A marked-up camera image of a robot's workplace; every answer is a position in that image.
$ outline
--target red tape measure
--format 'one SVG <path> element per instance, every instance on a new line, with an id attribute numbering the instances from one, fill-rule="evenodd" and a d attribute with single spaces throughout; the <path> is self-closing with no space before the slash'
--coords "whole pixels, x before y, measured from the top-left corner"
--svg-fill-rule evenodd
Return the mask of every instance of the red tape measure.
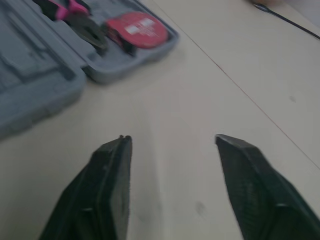
<path id="1" fill-rule="evenodd" d="M 135 48 L 155 48 L 168 40 L 166 27 L 154 16 L 129 12 L 105 23 L 106 35 L 130 53 Z"/>

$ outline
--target wire cutter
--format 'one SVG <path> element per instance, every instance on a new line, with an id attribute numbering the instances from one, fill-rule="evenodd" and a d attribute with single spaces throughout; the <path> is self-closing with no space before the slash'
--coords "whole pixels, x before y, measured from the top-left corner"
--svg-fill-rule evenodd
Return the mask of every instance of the wire cutter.
<path id="1" fill-rule="evenodd" d="M 39 5 L 42 13 L 52 21 L 66 22 L 80 38 L 94 46 L 97 50 L 106 50 L 107 40 L 99 25 L 89 18 L 90 7 L 82 0 L 65 0 L 64 7 L 53 0 L 33 0 Z"/>

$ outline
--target black cable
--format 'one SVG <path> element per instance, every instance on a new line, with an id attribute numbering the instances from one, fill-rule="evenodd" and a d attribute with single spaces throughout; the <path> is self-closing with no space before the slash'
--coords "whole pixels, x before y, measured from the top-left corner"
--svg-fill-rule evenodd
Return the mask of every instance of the black cable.
<path id="1" fill-rule="evenodd" d="M 296 24 L 295 22 L 289 20 L 288 18 L 285 18 L 284 16 L 281 16 L 280 14 L 278 14 L 278 13 L 270 10 L 270 9 L 269 9 L 268 7 L 266 7 L 265 5 L 259 4 L 259 3 L 254 3 L 253 5 L 254 5 L 257 9 L 259 9 L 259 10 L 261 10 L 261 11 L 263 11 L 263 12 L 269 13 L 269 14 L 271 14 L 271 15 L 273 15 L 273 16 L 276 16 L 277 18 L 280 18 L 280 19 L 286 21 L 287 23 L 292 24 L 293 26 L 297 27 L 298 29 L 301 29 L 301 30 L 305 31 L 306 33 L 308 33 L 308 34 L 310 34 L 310 35 L 312 35 L 312 36 L 314 36 L 315 38 L 317 38 L 317 39 L 320 40 L 320 36 L 319 36 L 319 35 L 313 33 L 312 31 L 309 31 L 308 29 L 304 28 L 303 26 L 300 26 L 300 25 Z"/>

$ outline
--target beige table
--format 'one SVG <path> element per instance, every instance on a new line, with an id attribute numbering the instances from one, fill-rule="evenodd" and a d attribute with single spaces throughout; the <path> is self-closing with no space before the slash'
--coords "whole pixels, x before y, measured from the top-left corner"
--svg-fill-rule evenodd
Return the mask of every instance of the beige table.
<path id="1" fill-rule="evenodd" d="M 130 240 L 242 239 L 218 133 L 258 146 L 320 214 L 319 42 L 240 0 L 145 3 L 180 44 L 115 84 L 88 82 L 78 103 L 0 143 L 0 239 L 37 239 L 91 153 L 121 134 L 133 137 Z"/>

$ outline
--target gray plastic tool case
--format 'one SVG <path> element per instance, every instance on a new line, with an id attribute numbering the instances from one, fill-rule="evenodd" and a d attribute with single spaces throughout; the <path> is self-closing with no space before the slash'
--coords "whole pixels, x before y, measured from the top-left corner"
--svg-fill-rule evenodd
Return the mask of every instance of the gray plastic tool case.
<path id="1" fill-rule="evenodd" d="M 158 18 L 136 0 L 85 2 L 99 25 L 132 11 Z M 139 49 L 136 56 L 130 56 L 107 39 L 108 51 L 99 54 L 65 22 L 53 22 L 43 15 L 32 0 L 0 0 L 0 18 L 0 138 L 26 129 L 77 100 L 85 86 L 85 73 L 107 84 L 145 62 L 160 60 L 179 39 L 178 33 L 159 19 L 169 32 L 166 43 Z"/>

